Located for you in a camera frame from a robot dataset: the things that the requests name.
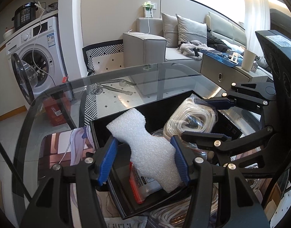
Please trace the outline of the red-edged white packet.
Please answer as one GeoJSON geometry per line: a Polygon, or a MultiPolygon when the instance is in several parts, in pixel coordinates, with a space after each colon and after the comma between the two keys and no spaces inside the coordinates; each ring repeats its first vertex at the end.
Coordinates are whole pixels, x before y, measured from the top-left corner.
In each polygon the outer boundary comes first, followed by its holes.
{"type": "Polygon", "coordinates": [[[142,204],[149,195],[162,189],[155,179],[142,176],[132,162],[130,162],[129,171],[129,183],[138,204],[142,204]]]}

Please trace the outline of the white foam piece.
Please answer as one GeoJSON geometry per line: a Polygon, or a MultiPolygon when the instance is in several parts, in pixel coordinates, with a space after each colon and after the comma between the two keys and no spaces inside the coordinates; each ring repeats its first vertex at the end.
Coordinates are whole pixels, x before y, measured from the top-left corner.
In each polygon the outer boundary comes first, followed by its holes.
{"type": "Polygon", "coordinates": [[[106,126],[118,141],[129,145],[130,161],[142,176],[155,179],[170,193],[182,181],[175,164],[175,148],[164,137],[147,132],[145,117],[135,108],[129,109],[106,126]]]}

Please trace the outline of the black storage box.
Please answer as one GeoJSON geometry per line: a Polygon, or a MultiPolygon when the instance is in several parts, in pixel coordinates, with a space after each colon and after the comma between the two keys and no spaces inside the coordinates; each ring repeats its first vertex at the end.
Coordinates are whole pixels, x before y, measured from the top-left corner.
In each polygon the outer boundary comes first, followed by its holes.
{"type": "Polygon", "coordinates": [[[155,173],[158,177],[163,177],[165,186],[172,186],[173,169],[175,168],[175,148],[165,139],[161,139],[161,137],[157,137],[154,141],[151,137],[147,138],[139,135],[137,125],[141,125],[142,129],[150,134],[158,131],[184,99],[190,97],[193,93],[193,91],[187,91],[139,105],[135,108],[139,115],[135,114],[132,119],[121,122],[117,127],[123,133],[129,132],[129,129],[133,128],[134,132],[131,137],[142,142],[142,145],[134,153],[131,152],[128,144],[118,143],[118,152],[107,178],[111,199],[114,201],[122,218],[126,219],[141,215],[166,200],[172,200],[187,194],[186,187],[179,187],[172,192],[158,190],[146,198],[144,203],[139,204],[134,199],[133,190],[129,184],[129,165],[131,157],[134,156],[143,169],[155,173]]]}

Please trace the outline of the silver foil pouch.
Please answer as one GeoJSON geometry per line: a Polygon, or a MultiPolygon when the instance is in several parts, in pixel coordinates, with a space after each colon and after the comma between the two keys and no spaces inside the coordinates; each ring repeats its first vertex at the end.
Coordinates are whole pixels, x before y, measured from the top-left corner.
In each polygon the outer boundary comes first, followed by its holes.
{"type": "Polygon", "coordinates": [[[121,217],[104,218],[108,228],[143,228],[146,227],[147,217],[137,216],[123,220],[121,217]]]}

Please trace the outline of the cream paper roll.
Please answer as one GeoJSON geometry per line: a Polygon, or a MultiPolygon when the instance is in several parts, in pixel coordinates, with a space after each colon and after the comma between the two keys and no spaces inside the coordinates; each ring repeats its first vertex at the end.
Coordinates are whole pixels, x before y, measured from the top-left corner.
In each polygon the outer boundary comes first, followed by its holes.
{"type": "Polygon", "coordinates": [[[242,61],[242,69],[249,72],[253,66],[254,59],[256,57],[256,54],[249,51],[248,49],[245,49],[243,53],[243,61],[242,61]]]}

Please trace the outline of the beige drawer cabinet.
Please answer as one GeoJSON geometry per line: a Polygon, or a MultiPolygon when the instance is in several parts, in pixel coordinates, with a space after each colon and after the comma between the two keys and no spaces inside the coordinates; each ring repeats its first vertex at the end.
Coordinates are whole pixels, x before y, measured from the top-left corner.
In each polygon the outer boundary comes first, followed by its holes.
{"type": "Polygon", "coordinates": [[[259,68],[255,73],[246,72],[240,66],[230,67],[207,55],[203,55],[200,73],[224,90],[230,89],[233,82],[258,83],[268,80],[268,75],[259,68]]]}

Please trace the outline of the anime printed desk mat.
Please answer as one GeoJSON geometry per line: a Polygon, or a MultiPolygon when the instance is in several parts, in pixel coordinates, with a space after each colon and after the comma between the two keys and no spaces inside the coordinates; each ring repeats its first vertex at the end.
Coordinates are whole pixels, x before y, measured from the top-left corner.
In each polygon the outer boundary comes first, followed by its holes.
{"type": "MultiPolygon", "coordinates": [[[[38,181],[43,179],[44,173],[55,164],[63,167],[77,165],[86,158],[86,154],[96,151],[90,126],[76,128],[64,132],[56,132],[43,138],[40,147],[38,164],[38,181]]],[[[119,217],[120,214],[111,199],[109,192],[96,192],[100,208],[105,219],[119,217]]],[[[81,227],[76,184],[69,187],[70,207],[73,226],[81,227]]]]}

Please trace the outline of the black jacket on sofa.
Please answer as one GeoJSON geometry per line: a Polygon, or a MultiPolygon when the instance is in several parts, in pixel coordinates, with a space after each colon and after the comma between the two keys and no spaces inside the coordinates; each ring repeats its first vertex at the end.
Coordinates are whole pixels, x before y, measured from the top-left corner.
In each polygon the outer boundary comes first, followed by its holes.
{"type": "Polygon", "coordinates": [[[215,37],[211,33],[211,29],[207,26],[207,46],[217,51],[226,53],[231,50],[221,39],[215,37]]]}

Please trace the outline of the grey fuzzy blanket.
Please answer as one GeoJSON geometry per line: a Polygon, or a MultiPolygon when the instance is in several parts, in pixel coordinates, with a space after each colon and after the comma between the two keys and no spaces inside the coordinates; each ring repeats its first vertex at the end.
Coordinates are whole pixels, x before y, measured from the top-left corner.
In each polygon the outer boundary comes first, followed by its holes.
{"type": "Polygon", "coordinates": [[[195,60],[202,60],[203,54],[201,53],[201,50],[212,51],[214,49],[198,40],[192,40],[189,42],[180,42],[177,46],[177,50],[186,57],[195,60]]]}

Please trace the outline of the grey cushion right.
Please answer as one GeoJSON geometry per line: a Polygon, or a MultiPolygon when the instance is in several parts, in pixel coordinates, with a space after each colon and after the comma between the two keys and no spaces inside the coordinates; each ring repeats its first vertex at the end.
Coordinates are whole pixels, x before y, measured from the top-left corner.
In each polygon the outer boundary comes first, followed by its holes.
{"type": "Polygon", "coordinates": [[[198,40],[207,44],[207,25],[176,14],[179,32],[179,43],[198,40]]]}

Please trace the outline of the grey cushion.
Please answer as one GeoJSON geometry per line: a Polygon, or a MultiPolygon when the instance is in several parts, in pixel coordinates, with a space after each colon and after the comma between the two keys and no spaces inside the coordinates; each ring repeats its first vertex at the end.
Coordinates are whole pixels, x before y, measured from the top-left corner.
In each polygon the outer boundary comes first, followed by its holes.
{"type": "Polygon", "coordinates": [[[163,20],[163,37],[167,41],[167,47],[176,48],[179,42],[179,30],[177,17],[161,13],[163,20]]]}
{"type": "Polygon", "coordinates": [[[207,25],[176,14],[179,32],[179,43],[198,40],[207,44],[207,25]]]}

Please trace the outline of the red box on floor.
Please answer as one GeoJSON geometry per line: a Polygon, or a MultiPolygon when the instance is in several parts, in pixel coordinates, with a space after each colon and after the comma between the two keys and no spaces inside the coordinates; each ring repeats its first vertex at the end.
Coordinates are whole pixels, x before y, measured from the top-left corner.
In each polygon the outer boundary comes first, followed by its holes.
{"type": "MultiPolygon", "coordinates": [[[[69,102],[69,99],[66,97],[65,94],[61,95],[61,99],[58,99],[58,101],[63,101],[65,108],[67,111],[70,112],[71,105],[69,102]]],[[[62,125],[66,123],[66,119],[64,118],[61,109],[59,108],[57,104],[57,100],[53,99],[52,97],[47,98],[43,102],[46,114],[48,116],[48,119],[50,121],[50,124],[54,127],[58,125],[62,125]]]]}

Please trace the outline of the grey cushion left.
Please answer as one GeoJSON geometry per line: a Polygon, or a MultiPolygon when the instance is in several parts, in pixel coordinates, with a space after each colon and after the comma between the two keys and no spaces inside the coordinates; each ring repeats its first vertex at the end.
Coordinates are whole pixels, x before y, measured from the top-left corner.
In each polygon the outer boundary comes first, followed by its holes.
{"type": "Polygon", "coordinates": [[[163,20],[163,37],[167,41],[167,47],[176,48],[179,42],[179,30],[177,17],[161,13],[163,20]]]}

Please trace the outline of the beige sofa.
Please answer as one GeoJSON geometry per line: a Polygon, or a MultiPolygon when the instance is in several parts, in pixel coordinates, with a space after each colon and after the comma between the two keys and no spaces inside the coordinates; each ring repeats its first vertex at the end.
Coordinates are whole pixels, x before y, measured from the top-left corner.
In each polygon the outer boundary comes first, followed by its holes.
{"type": "Polygon", "coordinates": [[[123,34],[125,67],[170,61],[200,71],[201,49],[229,53],[247,44],[244,29],[212,12],[205,23],[162,13],[160,19],[138,18],[136,26],[123,34]]]}

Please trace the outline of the white washing machine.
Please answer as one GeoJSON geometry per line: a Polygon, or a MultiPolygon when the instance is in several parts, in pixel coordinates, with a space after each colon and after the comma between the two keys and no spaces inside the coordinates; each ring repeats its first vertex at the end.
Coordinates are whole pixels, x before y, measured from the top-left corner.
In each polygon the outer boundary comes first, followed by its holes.
{"type": "Polygon", "coordinates": [[[67,79],[57,17],[44,19],[14,36],[6,43],[6,56],[27,107],[41,93],[67,79]]]}

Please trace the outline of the black patterned chair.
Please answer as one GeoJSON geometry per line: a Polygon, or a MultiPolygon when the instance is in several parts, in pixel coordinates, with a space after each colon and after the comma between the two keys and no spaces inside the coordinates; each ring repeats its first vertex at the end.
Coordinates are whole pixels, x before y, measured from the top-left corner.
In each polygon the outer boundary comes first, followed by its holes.
{"type": "MultiPolygon", "coordinates": [[[[91,44],[84,47],[82,51],[88,76],[124,67],[122,39],[91,44]]],[[[90,84],[85,88],[80,105],[80,126],[87,126],[98,117],[97,97],[104,91],[100,84],[90,84]]]]}

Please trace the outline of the white bowl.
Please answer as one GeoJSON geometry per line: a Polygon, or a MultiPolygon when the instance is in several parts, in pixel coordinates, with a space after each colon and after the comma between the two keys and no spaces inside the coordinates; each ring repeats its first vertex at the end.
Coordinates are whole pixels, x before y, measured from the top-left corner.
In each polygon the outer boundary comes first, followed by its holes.
{"type": "Polygon", "coordinates": [[[3,39],[7,40],[11,35],[13,35],[15,33],[15,29],[11,28],[10,30],[7,30],[4,34],[3,34],[3,39]]]}

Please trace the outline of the black pressure cooker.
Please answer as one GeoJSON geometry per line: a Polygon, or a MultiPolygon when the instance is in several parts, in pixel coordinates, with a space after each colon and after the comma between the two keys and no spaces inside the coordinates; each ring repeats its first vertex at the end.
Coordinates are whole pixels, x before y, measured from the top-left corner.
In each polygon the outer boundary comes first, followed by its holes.
{"type": "Polygon", "coordinates": [[[15,31],[35,20],[37,10],[38,7],[34,2],[26,3],[17,8],[12,17],[15,31]]]}

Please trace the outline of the white wall phone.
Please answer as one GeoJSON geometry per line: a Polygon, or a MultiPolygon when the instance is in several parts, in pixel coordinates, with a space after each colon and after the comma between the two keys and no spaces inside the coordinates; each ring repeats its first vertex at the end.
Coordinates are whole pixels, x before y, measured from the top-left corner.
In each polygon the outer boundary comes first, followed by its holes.
{"type": "Polygon", "coordinates": [[[142,4],[144,17],[146,18],[153,18],[154,17],[154,10],[157,9],[157,4],[152,3],[151,1],[146,1],[142,4]]]}

